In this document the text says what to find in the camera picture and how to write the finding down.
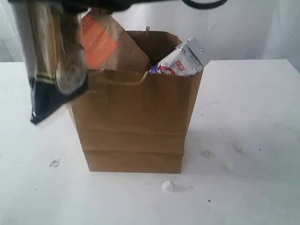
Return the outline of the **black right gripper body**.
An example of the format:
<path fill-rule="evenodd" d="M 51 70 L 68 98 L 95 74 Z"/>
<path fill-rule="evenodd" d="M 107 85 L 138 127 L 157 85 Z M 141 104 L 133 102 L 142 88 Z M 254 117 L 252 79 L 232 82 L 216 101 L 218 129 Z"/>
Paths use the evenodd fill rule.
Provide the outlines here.
<path fill-rule="evenodd" d="M 159 2 L 158 0 L 59 0 L 68 12 L 85 12 L 88 8 L 99 8 L 109 12 L 119 12 L 134 4 Z"/>

